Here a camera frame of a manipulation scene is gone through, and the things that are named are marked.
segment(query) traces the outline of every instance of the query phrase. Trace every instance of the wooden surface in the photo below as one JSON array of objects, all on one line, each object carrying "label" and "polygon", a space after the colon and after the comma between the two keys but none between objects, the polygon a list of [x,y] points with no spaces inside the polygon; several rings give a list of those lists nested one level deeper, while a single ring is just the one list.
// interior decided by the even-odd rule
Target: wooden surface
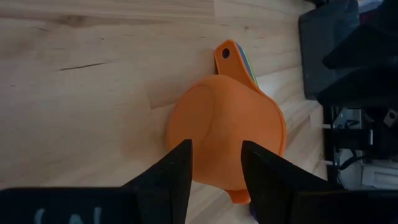
[{"label": "wooden surface", "polygon": [[[325,178],[322,108],[303,95],[301,0],[3,0],[0,188],[119,186],[164,154],[176,100],[234,39],[289,132],[285,158]],[[254,223],[193,183],[187,223]]]}]

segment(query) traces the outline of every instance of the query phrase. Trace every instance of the black cable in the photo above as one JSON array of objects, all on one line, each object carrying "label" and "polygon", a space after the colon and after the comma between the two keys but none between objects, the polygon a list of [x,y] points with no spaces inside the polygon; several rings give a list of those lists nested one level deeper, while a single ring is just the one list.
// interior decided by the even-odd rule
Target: black cable
[{"label": "black cable", "polygon": [[358,157],[353,156],[353,157],[347,159],[347,161],[345,161],[342,165],[340,165],[338,169],[339,170],[345,170],[345,169],[347,169],[347,167],[352,165],[354,162],[360,161],[362,159],[367,159],[367,158],[369,158],[368,155],[366,155],[366,156],[358,156]]}]

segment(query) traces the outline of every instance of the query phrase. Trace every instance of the black machine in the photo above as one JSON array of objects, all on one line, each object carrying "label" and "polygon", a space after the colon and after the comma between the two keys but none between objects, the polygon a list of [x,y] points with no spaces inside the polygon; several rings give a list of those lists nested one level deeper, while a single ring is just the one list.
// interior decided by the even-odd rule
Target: black machine
[{"label": "black machine", "polygon": [[[300,17],[305,96],[324,108],[328,176],[359,160],[398,157],[398,1],[360,8],[357,0],[311,1],[317,8]],[[343,108],[360,109],[362,120],[333,126]],[[361,129],[351,129],[361,123]],[[337,166],[334,152],[353,157]],[[357,156],[355,150],[363,151]]]},{"label": "black machine", "polygon": [[[260,224],[398,223],[398,191],[336,188],[249,141],[241,161]],[[0,191],[0,223],[184,224],[191,181],[185,140],[122,187]]]}]

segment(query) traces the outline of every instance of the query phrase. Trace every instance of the wood grain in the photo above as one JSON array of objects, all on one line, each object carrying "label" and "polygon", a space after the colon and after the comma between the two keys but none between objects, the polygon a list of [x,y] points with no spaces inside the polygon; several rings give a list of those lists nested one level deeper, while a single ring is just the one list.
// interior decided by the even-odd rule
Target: wood grain
[{"label": "wood grain", "polygon": [[[131,180],[166,153],[174,103],[214,72],[226,39],[284,113],[285,158],[325,178],[322,108],[303,95],[297,29],[311,9],[301,0],[2,1],[0,188]],[[187,223],[255,221],[222,190],[193,183]]]}]

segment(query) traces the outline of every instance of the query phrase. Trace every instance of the orange funnel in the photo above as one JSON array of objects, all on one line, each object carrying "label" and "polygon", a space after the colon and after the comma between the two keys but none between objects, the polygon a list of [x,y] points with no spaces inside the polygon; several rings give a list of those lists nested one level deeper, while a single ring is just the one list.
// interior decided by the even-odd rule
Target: orange funnel
[{"label": "orange funnel", "polygon": [[285,121],[277,104],[257,87],[235,42],[219,46],[215,59],[220,75],[200,80],[175,105],[167,126],[167,149],[192,139],[193,179],[227,191],[234,203],[249,203],[242,142],[254,141],[282,155]]}]

